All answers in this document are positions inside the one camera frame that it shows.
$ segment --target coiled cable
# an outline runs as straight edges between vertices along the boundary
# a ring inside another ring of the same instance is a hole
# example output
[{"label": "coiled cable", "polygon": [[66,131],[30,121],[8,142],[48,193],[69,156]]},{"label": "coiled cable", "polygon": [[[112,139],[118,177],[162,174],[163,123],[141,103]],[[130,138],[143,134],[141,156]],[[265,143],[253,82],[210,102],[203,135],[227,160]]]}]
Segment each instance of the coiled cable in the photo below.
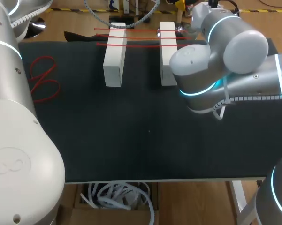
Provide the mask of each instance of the coiled cable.
[{"label": "coiled cable", "polygon": [[139,25],[140,23],[142,23],[143,21],[145,21],[148,17],[150,17],[155,11],[156,9],[158,8],[159,4],[160,4],[160,0],[153,0],[155,2],[155,5],[154,7],[150,10],[150,12],[145,15],[142,19],[140,19],[139,21],[133,23],[133,24],[130,24],[130,25],[127,25],[127,26],[116,26],[116,25],[112,25],[111,23],[109,22],[106,22],[104,20],[102,20],[99,16],[97,16],[96,13],[94,13],[92,11],[92,9],[89,7],[89,4],[88,4],[88,1],[87,0],[84,0],[84,4],[86,6],[86,8],[89,10],[89,12],[97,19],[99,20],[100,22],[104,23],[105,25],[107,26],[110,26],[110,27],[113,27],[113,28],[118,28],[118,29],[128,29],[128,28],[131,28],[131,27],[135,27],[137,25]]}]

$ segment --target cardboard box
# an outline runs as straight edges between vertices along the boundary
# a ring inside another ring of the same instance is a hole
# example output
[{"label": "cardboard box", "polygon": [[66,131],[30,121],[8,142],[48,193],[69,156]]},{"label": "cardboard box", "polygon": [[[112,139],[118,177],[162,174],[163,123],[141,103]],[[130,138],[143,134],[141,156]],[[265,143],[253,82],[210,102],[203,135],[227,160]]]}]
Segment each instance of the cardboard box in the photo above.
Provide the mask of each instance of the cardboard box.
[{"label": "cardboard box", "polygon": [[69,225],[74,208],[77,184],[66,184],[61,196],[61,204],[57,213],[58,225]]},{"label": "cardboard box", "polygon": [[[74,209],[68,224],[62,225],[148,225],[150,211],[148,207],[139,207],[138,210],[107,210],[93,209],[84,203],[80,194],[87,189],[88,184],[79,184],[76,192]],[[151,189],[151,200],[155,210],[154,224],[159,224],[158,183],[148,183]]]}]

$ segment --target black cloth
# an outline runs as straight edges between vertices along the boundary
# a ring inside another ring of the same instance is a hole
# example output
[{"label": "black cloth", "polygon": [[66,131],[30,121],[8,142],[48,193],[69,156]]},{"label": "black cloth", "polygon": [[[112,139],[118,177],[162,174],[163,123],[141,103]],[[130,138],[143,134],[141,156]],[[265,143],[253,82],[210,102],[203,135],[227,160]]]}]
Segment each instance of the black cloth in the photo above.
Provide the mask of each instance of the black cloth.
[{"label": "black cloth", "polygon": [[[126,49],[121,88],[105,86],[105,47],[94,42],[24,43],[20,51],[27,74],[37,57],[57,62],[48,78],[61,92],[35,108],[62,155],[66,182],[260,177],[282,156],[282,101],[237,103],[223,121],[194,114],[177,87],[161,86],[159,48]],[[44,85],[33,97],[55,89]]]}]

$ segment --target red string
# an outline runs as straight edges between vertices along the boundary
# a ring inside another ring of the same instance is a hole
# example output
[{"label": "red string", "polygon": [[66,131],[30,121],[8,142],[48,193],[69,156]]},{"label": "red string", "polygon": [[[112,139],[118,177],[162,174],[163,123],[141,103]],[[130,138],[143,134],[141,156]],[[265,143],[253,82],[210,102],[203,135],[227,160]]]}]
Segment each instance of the red string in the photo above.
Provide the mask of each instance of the red string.
[{"label": "red string", "polygon": [[[48,69],[46,72],[44,72],[44,73],[42,73],[42,74],[40,74],[40,75],[38,75],[38,76],[33,76],[33,75],[32,75],[32,69],[33,69],[34,65],[35,65],[38,61],[40,61],[40,60],[42,60],[42,59],[50,59],[50,60],[52,60],[52,61],[53,61],[53,66],[52,66],[50,69]],[[30,77],[31,77],[31,78],[28,79],[28,81],[34,81],[34,80],[39,79],[39,80],[36,82],[36,84],[33,86],[33,88],[31,89],[31,91],[30,91],[31,94],[36,90],[36,88],[38,88],[40,85],[42,85],[42,84],[44,84],[44,83],[53,82],[53,83],[58,84],[58,90],[57,90],[53,95],[51,95],[51,96],[49,96],[49,97],[46,97],[46,98],[43,98],[43,99],[34,100],[34,101],[33,101],[34,103],[43,103],[43,102],[45,102],[45,101],[48,101],[48,100],[50,100],[50,99],[56,97],[56,96],[59,94],[59,92],[60,92],[60,90],[61,90],[61,86],[60,86],[60,84],[59,84],[56,80],[53,80],[53,79],[44,80],[44,79],[46,78],[46,76],[47,76],[49,73],[51,73],[51,72],[56,68],[56,66],[57,66],[57,64],[56,64],[55,60],[54,60],[51,56],[42,56],[42,57],[39,57],[39,58],[35,59],[35,60],[32,62],[32,64],[30,65]]]},{"label": "red string", "polygon": [[163,38],[163,37],[158,37],[158,38],[147,38],[147,37],[142,37],[142,38],[141,38],[141,37],[138,37],[138,38],[137,38],[137,37],[136,37],[136,38],[135,38],[135,37],[132,37],[132,38],[131,38],[131,37],[130,37],[130,38],[129,38],[129,37],[111,36],[111,35],[106,35],[106,34],[96,34],[96,36],[107,37],[107,38],[108,38],[108,37],[110,37],[110,38],[113,38],[113,37],[114,37],[114,38],[134,39],[134,40],[160,40],[160,39],[187,40],[187,38],[185,38],[185,37],[180,37],[180,38],[179,38],[179,37],[176,37],[176,38],[175,38],[175,37],[174,37],[174,38],[173,38],[173,37],[170,37],[170,38],[169,38],[169,37],[168,37],[168,38],[167,38],[167,37],[164,37],[164,38]]},{"label": "red string", "polygon": [[159,47],[176,47],[176,46],[188,46],[188,45],[112,45],[112,44],[104,44],[104,43],[96,43],[96,45],[101,46],[125,46],[132,48],[159,48]]},{"label": "red string", "polygon": [[[94,28],[94,30],[115,30],[115,29],[106,29],[106,28]],[[116,29],[116,31],[118,30],[126,30],[126,31],[130,31],[130,32],[157,32],[157,30],[136,30],[136,29]],[[160,31],[169,31],[169,32],[187,32],[186,30],[160,30]]]}]

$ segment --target table leg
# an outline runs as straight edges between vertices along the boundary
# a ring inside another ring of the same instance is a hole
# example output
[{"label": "table leg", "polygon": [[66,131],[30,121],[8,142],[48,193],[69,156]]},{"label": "table leg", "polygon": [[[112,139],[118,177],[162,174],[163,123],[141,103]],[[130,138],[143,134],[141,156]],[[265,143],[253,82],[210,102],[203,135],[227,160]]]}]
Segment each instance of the table leg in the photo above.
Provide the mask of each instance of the table leg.
[{"label": "table leg", "polygon": [[239,180],[230,181],[229,186],[236,209],[237,224],[249,225],[256,218],[255,196],[247,204],[242,182]]},{"label": "table leg", "polygon": [[237,217],[236,220],[238,225],[249,225],[257,217],[255,198],[256,195],[254,195],[254,197],[250,200],[250,202],[245,206],[245,208]]},{"label": "table leg", "polygon": [[136,0],[136,16],[139,16],[139,0]]},{"label": "table leg", "polygon": [[130,13],[130,0],[123,0],[124,14]]}]

